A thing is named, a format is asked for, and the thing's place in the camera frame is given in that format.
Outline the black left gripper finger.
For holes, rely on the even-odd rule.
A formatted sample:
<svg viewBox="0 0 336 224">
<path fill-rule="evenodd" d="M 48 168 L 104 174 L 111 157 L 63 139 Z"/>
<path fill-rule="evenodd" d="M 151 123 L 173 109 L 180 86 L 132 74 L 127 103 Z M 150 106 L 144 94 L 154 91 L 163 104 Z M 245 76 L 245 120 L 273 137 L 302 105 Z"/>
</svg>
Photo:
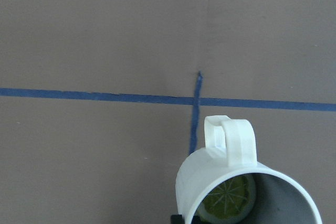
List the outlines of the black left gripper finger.
<svg viewBox="0 0 336 224">
<path fill-rule="evenodd" d="M 185 224 L 182 215 L 171 215 L 170 224 Z"/>
</svg>

